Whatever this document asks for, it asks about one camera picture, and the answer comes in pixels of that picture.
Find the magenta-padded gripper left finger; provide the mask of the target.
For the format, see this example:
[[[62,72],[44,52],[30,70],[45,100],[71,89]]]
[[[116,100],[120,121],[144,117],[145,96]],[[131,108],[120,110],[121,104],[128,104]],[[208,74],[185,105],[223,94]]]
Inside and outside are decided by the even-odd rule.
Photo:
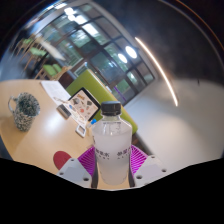
[[[72,158],[65,151],[56,152],[57,175],[84,188],[96,188],[98,170],[95,148],[91,146],[78,158]]]

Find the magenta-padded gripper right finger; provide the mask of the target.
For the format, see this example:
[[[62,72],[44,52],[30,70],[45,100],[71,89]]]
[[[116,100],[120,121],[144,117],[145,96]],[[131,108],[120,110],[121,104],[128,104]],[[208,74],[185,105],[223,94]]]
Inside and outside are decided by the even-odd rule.
[[[167,169],[155,155],[147,155],[132,145],[130,153],[130,172],[135,188],[152,183],[167,173]]]

